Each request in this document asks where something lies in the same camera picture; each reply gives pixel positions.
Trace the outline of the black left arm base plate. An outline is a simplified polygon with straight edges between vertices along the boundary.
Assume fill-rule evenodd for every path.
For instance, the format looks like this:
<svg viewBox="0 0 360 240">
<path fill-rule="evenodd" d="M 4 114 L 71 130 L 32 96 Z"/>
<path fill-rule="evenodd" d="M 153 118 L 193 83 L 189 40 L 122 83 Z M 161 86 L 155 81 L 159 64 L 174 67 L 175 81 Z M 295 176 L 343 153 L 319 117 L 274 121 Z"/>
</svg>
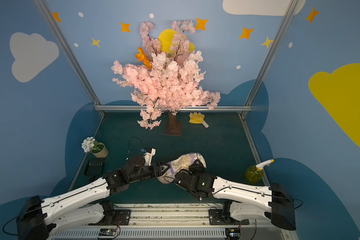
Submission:
<svg viewBox="0 0 360 240">
<path fill-rule="evenodd" d="M 90 226 L 128 226 L 131 218 L 131 210 L 116 209 L 111 212 L 105 213 L 105 216 Z"/>
</svg>

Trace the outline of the white purple oats bag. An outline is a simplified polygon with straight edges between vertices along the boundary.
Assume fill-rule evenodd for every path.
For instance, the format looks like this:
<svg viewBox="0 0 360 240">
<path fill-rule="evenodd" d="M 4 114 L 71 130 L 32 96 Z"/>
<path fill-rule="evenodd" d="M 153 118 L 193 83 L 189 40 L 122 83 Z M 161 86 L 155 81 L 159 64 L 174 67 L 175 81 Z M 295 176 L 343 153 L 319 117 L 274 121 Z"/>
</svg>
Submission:
<svg viewBox="0 0 360 240">
<path fill-rule="evenodd" d="M 175 178 L 175 175 L 180 170 L 189 170 L 189 166 L 194 163 L 196 159 L 200 159 L 205 168 L 207 168 L 205 159 L 200 153 L 188 153 L 181 155 L 173 161 L 167 162 L 167 164 L 170 165 L 170 169 L 165 174 L 169 177 Z"/>
</svg>

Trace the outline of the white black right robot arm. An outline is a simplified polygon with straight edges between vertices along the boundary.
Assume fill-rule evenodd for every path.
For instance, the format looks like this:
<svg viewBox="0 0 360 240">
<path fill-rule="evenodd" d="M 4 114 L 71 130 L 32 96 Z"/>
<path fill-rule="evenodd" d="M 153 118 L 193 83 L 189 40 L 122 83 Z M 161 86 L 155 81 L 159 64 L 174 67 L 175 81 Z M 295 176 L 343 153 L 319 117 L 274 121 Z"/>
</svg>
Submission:
<svg viewBox="0 0 360 240">
<path fill-rule="evenodd" d="M 296 230 L 296 199 L 282 185 L 240 184 L 208 174 L 205 169 L 200 160 L 179 170 L 168 163 L 159 168 L 158 179 L 164 184 L 179 186 L 200 201 L 206 198 L 227 200 L 226 210 L 234 220 L 262 217 L 280 229 Z"/>
</svg>

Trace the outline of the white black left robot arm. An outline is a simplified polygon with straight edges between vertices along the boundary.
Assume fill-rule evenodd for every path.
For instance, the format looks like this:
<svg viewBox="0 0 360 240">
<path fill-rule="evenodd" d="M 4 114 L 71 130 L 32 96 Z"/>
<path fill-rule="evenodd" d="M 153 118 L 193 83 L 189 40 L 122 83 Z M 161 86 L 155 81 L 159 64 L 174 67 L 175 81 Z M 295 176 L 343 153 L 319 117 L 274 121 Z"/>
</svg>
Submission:
<svg viewBox="0 0 360 240">
<path fill-rule="evenodd" d="M 28 199 L 16 217 L 19 240 L 46 240 L 64 228 L 80 225 L 118 225 L 121 220 L 107 197 L 128 189 L 139 181 L 163 176 L 169 164 L 146 165 L 142 156 L 127 159 L 124 167 L 65 194 Z"/>
</svg>

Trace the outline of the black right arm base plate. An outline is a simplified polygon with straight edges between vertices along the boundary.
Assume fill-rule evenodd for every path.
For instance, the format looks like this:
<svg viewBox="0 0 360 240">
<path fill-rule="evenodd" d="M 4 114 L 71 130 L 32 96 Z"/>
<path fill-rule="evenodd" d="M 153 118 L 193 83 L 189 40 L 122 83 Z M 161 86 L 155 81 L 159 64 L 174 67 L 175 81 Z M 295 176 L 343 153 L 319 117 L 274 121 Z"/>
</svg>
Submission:
<svg viewBox="0 0 360 240">
<path fill-rule="evenodd" d="M 238 221 L 230 217 L 228 214 L 224 214 L 222 209 L 211 208 L 208 210 L 209 213 L 209 223 L 212 226 L 217 225 L 245 225 L 248 226 L 250 224 L 249 220 Z"/>
</svg>

